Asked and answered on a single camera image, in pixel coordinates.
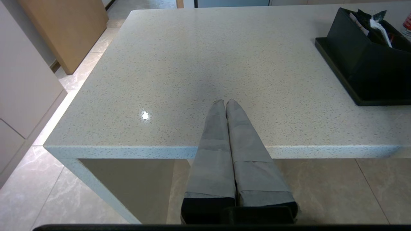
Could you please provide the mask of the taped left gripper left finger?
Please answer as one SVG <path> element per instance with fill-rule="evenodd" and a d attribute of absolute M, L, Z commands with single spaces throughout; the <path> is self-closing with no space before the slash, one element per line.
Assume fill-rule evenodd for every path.
<path fill-rule="evenodd" d="M 191 165 L 181 206 L 182 223 L 221 223 L 222 213 L 235 207 L 236 186 L 222 99 L 207 113 L 204 130 Z"/>

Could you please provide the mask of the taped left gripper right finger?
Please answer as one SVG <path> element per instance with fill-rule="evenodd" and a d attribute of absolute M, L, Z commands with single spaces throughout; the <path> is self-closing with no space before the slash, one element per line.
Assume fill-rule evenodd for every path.
<path fill-rule="evenodd" d="M 295 222 L 299 206 L 245 110 L 231 99 L 227 102 L 226 117 L 237 201 L 246 218 Z"/>

